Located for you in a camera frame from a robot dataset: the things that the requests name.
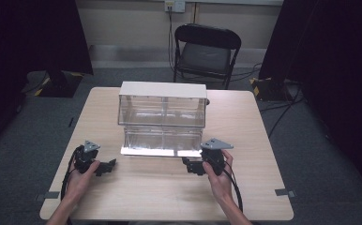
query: chair backrest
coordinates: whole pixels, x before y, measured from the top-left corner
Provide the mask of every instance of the chair backrest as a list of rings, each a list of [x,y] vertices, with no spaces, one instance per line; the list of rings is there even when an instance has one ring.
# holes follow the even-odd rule
[[[242,44],[239,35],[231,30],[196,23],[179,26],[175,30],[174,38],[176,43],[182,41],[231,50],[239,50]]]

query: transparent container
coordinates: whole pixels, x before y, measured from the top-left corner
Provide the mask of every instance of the transparent container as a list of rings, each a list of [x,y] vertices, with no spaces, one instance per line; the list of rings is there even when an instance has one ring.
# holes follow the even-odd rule
[[[178,151],[200,150],[206,101],[202,84],[123,82],[118,114],[118,124],[125,127],[122,154],[177,157]]]

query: wooden tabletop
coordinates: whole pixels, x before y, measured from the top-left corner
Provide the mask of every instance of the wooden tabletop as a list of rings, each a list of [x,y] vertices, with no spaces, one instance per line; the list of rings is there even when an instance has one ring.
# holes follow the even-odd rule
[[[123,156],[123,127],[117,125],[120,88],[96,87],[53,179],[60,191],[68,161],[85,140],[99,144],[97,159],[117,159],[112,172],[93,177],[86,195],[71,215],[88,220],[219,221],[225,215],[212,196],[207,176],[188,173],[179,157]],[[248,91],[207,90],[203,142],[217,138],[230,143],[233,170],[250,220],[290,220],[294,216],[255,98]],[[60,203],[46,199],[40,216],[48,219]]]

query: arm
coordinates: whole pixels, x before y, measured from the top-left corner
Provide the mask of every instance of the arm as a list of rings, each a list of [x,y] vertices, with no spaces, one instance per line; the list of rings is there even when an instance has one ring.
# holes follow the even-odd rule
[[[81,174],[77,170],[72,171],[74,169],[72,164],[72,167],[70,168],[72,173],[68,179],[67,192],[65,193],[64,199],[59,203],[58,207],[50,217],[49,221],[47,221],[46,225],[67,223],[67,219],[69,218],[73,208],[87,191],[90,179],[98,166],[99,161],[95,161],[90,165],[90,168],[85,173]]]
[[[225,156],[228,164],[225,166],[225,170],[231,174],[232,162],[234,158],[226,151],[222,150],[222,154]],[[229,177],[223,172],[217,176],[213,168],[208,162],[204,162],[204,170],[208,175],[208,180],[213,191],[214,198],[216,199],[225,216],[230,220],[233,225],[245,224],[251,225],[252,223],[245,217],[245,215],[239,210],[232,196],[232,185]]]

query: forearm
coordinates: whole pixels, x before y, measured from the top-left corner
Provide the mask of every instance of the forearm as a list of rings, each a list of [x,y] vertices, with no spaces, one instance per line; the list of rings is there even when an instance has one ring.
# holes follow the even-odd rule
[[[46,225],[61,225],[66,224],[69,218],[70,213],[76,205],[76,201],[71,198],[64,198],[58,207],[55,209],[54,213],[47,221]]]
[[[232,225],[252,225],[231,198],[220,200],[219,205]]]

